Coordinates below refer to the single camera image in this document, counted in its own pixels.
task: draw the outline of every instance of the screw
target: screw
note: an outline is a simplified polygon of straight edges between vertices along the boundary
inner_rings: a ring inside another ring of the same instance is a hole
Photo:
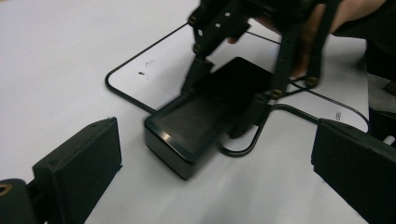
[[[283,95],[283,92],[282,91],[280,91],[280,90],[273,90],[273,91],[271,91],[271,97],[273,98],[273,99],[279,99],[281,96]]]
[[[0,185],[0,197],[7,194],[12,189],[12,185],[10,184],[1,184]]]
[[[201,51],[201,45],[197,45],[197,44],[195,44],[194,45],[194,48],[193,48],[193,50],[194,50],[194,53],[199,53],[199,51]]]
[[[191,17],[189,18],[189,24],[190,24],[190,25],[194,25],[196,22],[197,22],[197,19],[196,19],[195,17],[191,16]]]
[[[308,88],[314,88],[318,85],[318,79],[316,77],[308,77],[305,80],[305,86]]]

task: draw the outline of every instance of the white table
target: white table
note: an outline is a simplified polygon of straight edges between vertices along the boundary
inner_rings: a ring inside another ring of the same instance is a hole
[[[197,4],[0,1],[0,179],[29,182],[31,167],[74,133],[117,117],[123,167],[87,223],[365,223],[312,171],[315,125],[285,112],[271,116],[252,154],[217,154],[189,181],[146,148],[146,112],[108,91],[105,75]]]

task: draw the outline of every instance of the black plastic block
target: black plastic block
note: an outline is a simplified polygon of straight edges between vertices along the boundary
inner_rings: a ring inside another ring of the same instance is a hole
[[[121,168],[117,120],[82,129],[34,165],[35,184],[56,200],[49,223],[84,223]]]
[[[314,170],[366,221],[396,223],[396,149],[349,125],[321,120]]]
[[[145,120],[145,142],[184,179],[216,152],[219,141],[241,119],[253,96],[266,91],[272,74],[235,58]]]

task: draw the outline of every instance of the black device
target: black device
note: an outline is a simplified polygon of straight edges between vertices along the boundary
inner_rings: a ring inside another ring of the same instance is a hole
[[[184,179],[216,151],[272,74],[242,58],[225,64],[145,121],[147,146]]]
[[[0,223],[84,223],[121,168],[117,120],[92,123],[33,166],[35,179],[0,181]]]
[[[367,222],[396,223],[396,148],[344,123],[323,119],[311,162]]]

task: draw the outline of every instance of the human hand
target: human hand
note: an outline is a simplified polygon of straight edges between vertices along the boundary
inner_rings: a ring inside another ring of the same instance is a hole
[[[373,13],[386,1],[387,0],[343,0],[340,3],[332,21],[330,33],[332,34],[347,21],[354,21]],[[309,54],[317,35],[318,27],[320,26],[320,21],[325,8],[326,6],[323,4],[316,5],[311,15],[303,25],[303,29],[300,34],[300,45],[295,58],[293,72],[291,74],[292,77],[298,77],[306,71],[309,64]],[[255,18],[255,20],[264,27],[279,34],[279,31],[272,23],[271,18],[261,16],[259,18]],[[228,40],[230,44],[233,44],[236,41],[237,39],[233,38]]]

